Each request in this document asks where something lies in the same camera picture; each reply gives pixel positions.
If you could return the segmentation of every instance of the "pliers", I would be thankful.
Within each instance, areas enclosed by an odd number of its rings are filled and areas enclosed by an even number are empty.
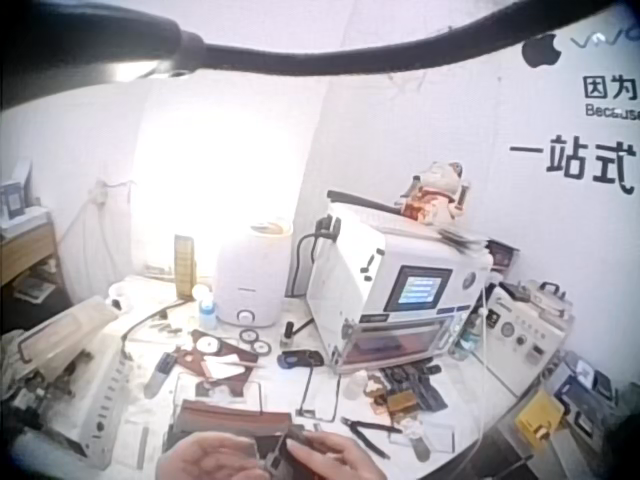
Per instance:
[[[359,420],[349,420],[348,418],[345,418],[345,417],[341,417],[340,421],[343,424],[345,424],[349,428],[349,430],[351,430],[351,433],[353,433],[353,435],[358,440],[364,443],[365,447],[367,447],[369,450],[371,450],[373,453],[375,453],[379,457],[384,458],[385,460],[388,460],[391,457],[389,457],[389,455],[387,455],[383,450],[381,450],[378,446],[376,446],[376,444],[374,444],[371,440],[369,440],[366,437],[366,435],[360,431],[360,428],[369,428],[371,430],[380,430],[382,432],[389,432],[389,433],[402,433],[402,430],[396,427],[392,427],[390,425],[361,422]]]

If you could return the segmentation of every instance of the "yellow object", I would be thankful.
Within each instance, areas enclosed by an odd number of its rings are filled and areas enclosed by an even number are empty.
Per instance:
[[[540,390],[516,417],[516,427],[537,449],[558,428],[563,413],[562,404],[544,390]]]

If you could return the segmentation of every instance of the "button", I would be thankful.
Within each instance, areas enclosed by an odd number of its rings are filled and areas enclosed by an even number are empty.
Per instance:
[[[240,323],[253,323],[255,319],[256,316],[251,310],[240,310],[238,312],[238,321]]]

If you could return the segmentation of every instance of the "round gauge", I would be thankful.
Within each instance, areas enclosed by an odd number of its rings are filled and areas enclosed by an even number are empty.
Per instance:
[[[196,342],[196,348],[201,353],[216,353],[218,350],[220,350],[220,341],[214,337],[202,337]]]
[[[476,272],[471,272],[464,277],[464,280],[462,281],[462,289],[467,290],[471,288],[474,283],[476,283]]]
[[[500,329],[500,333],[507,338],[512,337],[515,331],[516,329],[511,322],[503,323],[502,328]]]
[[[271,353],[271,345],[264,340],[257,340],[251,344],[251,351],[261,357]]]
[[[253,328],[245,328],[244,330],[240,330],[240,340],[242,340],[244,343],[254,343],[257,342],[258,339],[260,338],[260,335],[258,335],[258,332],[256,332]]]

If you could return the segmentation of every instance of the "apple logo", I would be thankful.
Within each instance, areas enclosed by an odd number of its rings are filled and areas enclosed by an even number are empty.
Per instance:
[[[555,33],[545,33],[539,37],[530,38],[522,44],[522,58],[531,68],[541,65],[555,65],[560,60],[562,52],[558,50],[553,41]]]

